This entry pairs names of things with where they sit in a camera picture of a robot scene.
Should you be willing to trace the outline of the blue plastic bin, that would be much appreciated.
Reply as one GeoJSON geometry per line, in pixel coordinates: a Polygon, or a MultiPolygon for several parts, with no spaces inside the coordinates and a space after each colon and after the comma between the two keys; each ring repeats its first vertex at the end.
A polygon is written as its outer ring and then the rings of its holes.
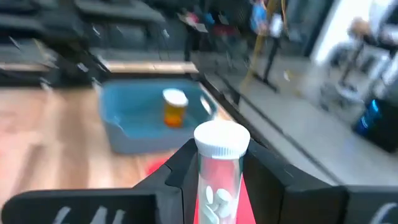
{"type": "Polygon", "coordinates": [[[199,83],[186,79],[113,80],[103,85],[99,105],[111,149],[121,154],[178,149],[193,137],[199,124],[218,112],[199,83]],[[182,90],[188,98],[181,128],[164,123],[162,92],[168,88],[182,90]]]}

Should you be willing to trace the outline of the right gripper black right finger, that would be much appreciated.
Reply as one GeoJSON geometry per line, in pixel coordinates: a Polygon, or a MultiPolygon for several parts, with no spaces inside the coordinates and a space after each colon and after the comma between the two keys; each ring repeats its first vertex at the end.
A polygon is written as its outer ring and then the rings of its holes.
{"type": "Polygon", "coordinates": [[[256,141],[243,165],[257,224],[398,224],[398,187],[332,186],[256,141]]]}

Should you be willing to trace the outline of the small bottle white pills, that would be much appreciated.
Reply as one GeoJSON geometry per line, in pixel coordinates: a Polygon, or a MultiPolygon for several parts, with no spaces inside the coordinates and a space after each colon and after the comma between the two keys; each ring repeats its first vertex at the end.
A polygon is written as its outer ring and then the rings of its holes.
{"type": "Polygon", "coordinates": [[[197,126],[193,136],[198,148],[198,224],[236,224],[251,135],[234,121],[215,119],[197,126]]]}

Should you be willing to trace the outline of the large orange pill bottle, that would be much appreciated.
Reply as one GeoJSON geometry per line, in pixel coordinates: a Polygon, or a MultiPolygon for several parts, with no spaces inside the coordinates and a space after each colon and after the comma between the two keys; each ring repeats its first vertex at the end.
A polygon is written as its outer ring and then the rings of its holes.
{"type": "Polygon", "coordinates": [[[181,128],[189,102],[186,94],[176,88],[166,88],[162,96],[165,101],[164,123],[172,128],[181,128]]]}

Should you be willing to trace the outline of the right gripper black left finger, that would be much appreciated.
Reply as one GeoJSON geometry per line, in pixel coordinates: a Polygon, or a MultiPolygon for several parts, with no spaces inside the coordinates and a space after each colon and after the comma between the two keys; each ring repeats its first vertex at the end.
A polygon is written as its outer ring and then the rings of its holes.
{"type": "Polygon", "coordinates": [[[2,224],[193,224],[198,149],[187,141],[137,185],[125,189],[36,190],[10,198],[2,224]]]}

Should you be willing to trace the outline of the black aluminium frame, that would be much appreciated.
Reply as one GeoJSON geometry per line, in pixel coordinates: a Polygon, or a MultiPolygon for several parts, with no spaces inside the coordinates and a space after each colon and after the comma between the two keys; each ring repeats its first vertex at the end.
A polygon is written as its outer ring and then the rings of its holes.
{"type": "Polygon", "coordinates": [[[252,104],[245,96],[243,96],[239,90],[230,84],[224,77],[221,77],[223,83],[222,88],[214,86],[214,84],[209,81],[208,77],[203,74],[190,74],[190,73],[132,73],[132,72],[122,72],[114,73],[111,77],[101,81],[99,85],[103,89],[103,85],[107,82],[113,80],[127,80],[127,79],[186,79],[198,82],[200,87],[205,91],[205,93],[216,103],[219,113],[225,110],[232,119],[242,124],[245,128],[249,130],[252,138],[258,144],[264,146],[268,150],[272,151],[274,154],[279,156],[285,162],[292,162],[297,168],[302,171],[330,184],[330,185],[340,185],[341,182],[333,176],[332,173],[326,170],[326,168],[321,165],[315,159],[312,159],[309,155],[304,152],[300,152],[299,148],[296,147],[293,151],[289,151],[287,155],[284,155],[279,148],[276,148],[272,143],[263,135],[260,130],[250,122],[243,114],[239,111],[239,103],[244,101],[248,107],[256,112],[260,116],[261,121],[267,121],[267,116],[262,113],[255,105],[252,104]]]}

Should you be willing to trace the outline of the red plastic bin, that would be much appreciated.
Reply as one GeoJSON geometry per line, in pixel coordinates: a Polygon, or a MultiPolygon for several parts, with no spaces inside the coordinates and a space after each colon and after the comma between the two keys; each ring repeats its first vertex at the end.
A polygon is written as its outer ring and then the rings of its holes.
{"type": "MultiPolygon", "coordinates": [[[[147,176],[154,173],[167,161],[167,159],[169,159],[169,157],[161,157],[160,159],[156,159],[154,162],[148,165],[146,169],[147,176]]],[[[236,224],[256,224],[244,178],[242,178],[241,181],[239,203],[236,213],[236,224]]]]}

